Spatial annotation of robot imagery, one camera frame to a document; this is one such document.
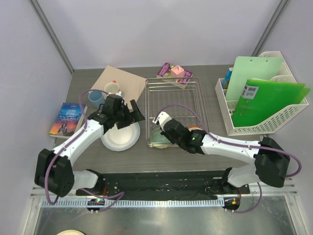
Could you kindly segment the white plastic file organizer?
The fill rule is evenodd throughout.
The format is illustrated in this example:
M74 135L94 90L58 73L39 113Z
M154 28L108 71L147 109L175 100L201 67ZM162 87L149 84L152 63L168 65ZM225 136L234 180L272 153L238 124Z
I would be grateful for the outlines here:
M259 57L278 57L283 59L280 70L277 75L271 79L271 81L297 83L280 51L264 51L259 55ZM304 97L299 104L292 104L284 107L277 113L262 121L260 124L248 127L234 127L231 116L238 101L226 100L226 89L222 88L223 80L224 78L219 78L215 86L215 91L224 120L226 133L229 136L273 134L309 105L307 99Z

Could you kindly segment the blue plastic cup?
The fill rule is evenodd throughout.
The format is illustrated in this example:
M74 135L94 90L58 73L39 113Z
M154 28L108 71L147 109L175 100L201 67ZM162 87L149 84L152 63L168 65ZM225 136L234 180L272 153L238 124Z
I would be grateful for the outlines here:
M100 91L91 91L88 95L89 101L92 105L98 109L101 104L105 103L104 94Z

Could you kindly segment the purple paperback book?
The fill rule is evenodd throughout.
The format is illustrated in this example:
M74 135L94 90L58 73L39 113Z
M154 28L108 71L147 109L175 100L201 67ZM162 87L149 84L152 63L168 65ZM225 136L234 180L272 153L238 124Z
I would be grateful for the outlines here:
M159 72L156 74L157 78L161 78L163 81L170 83L179 88L185 89L188 85L193 73L185 70L184 77L171 77L171 68L176 65L170 63L164 63Z

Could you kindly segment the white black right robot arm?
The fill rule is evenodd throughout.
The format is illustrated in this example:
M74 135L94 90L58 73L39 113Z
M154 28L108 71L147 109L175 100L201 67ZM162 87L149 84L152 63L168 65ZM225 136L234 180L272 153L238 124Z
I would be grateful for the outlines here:
M289 155L271 138L262 141L242 141L219 137L204 130L190 131L179 121L158 117L155 124L160 126L172 144L191 154L219 155L245 162L242 167L225 170L221 188L233 193L246 184L263 182L275 188L283 187L290 163Z

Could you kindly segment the pink cube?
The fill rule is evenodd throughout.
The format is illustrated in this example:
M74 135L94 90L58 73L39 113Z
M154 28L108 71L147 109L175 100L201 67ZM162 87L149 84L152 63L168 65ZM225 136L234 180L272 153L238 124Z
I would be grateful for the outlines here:
M184 77L185 70L181 66L171 68L171 77Z

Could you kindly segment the orange ceramic mug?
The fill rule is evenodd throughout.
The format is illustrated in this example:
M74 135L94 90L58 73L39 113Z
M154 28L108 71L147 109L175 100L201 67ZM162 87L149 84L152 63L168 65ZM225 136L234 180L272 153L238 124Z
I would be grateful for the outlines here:
M108 94L116 94L120 91L120 87L115 80L104 86L104 91Z

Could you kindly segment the light green clipboard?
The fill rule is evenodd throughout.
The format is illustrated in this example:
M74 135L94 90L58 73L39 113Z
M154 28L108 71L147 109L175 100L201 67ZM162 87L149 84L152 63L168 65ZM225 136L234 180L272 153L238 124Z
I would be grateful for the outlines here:
M238 56L235 60L225 99L239 100L248 79L272 79L280 70L283 58Z

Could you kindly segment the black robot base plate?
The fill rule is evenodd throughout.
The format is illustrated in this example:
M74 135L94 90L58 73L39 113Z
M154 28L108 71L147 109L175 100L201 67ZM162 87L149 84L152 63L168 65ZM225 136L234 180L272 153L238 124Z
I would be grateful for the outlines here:
M183 201L216 199L218 195L249 194L249 186L223 188L223 171L181 171L150 173L106 173L100 190L92 193L113 196L123 191L123 200Z

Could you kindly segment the cream round plate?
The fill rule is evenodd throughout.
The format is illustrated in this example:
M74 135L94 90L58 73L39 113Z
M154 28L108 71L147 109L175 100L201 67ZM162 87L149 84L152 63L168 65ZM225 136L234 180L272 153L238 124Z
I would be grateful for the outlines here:
M65 230L57 233L57 235L84 235L84 233L78 230Z

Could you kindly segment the blue white carton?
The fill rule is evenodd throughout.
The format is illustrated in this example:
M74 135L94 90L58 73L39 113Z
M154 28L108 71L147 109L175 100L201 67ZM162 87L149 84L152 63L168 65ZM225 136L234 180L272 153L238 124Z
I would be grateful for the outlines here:
M232 71L233 71L233 67L228 69L228 71L226 73L226 76L225 76L224 80L222 81L222 88L223 89L227 89L228 88L228 84L229 84L229 81L230 81L230 78L231 78L231 75L232 75Z

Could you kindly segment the bright green plastic folder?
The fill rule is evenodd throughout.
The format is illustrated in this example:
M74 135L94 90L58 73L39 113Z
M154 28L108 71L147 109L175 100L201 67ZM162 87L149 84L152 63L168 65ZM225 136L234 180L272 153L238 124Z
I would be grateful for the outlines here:
M310 90L305 84L248 79L232 114L233 126L257 125L288 105L300 104Z

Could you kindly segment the green ceramic bowl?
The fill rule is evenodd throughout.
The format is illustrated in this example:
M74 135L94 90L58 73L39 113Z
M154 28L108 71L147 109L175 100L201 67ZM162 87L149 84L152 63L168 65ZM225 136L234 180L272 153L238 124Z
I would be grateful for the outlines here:
M150 134L149 144L151 147L164 149L173 145L161 132L161 129L156 129Z

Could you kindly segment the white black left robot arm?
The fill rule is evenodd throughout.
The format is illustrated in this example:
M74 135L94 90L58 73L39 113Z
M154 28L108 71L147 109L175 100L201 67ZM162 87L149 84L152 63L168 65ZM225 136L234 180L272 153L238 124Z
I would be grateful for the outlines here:
M131 148L139 139L138 122L145 117L135 100L131 108L124 99L116 94L107 96L101 111L89 115L85 125L72 137L52 150L43 149L37 159L35 184L59 197L66 196L71 190L88 189L93 195L103 192L105 183L101 173L91 169L73 171L78 157L97 139L112 151Z

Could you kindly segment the orange white ceramic bowl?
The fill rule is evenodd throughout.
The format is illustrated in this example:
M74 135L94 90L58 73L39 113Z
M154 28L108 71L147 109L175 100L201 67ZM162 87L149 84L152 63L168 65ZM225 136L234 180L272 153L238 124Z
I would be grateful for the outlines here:
M189 126L188 129L191 131L191 130L201 130L200 127L198 126Z

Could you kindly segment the metal wire dish rack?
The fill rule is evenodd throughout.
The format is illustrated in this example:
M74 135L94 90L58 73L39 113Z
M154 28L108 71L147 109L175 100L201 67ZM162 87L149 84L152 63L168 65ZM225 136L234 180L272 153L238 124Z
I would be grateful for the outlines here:
M182 125L208 127L207 114L200 80L191 77L185 89L163 81L161 78L150 78L145 84L145 118L146 141L149 147L149 136L160 127L153 123L157 113L164 111Z

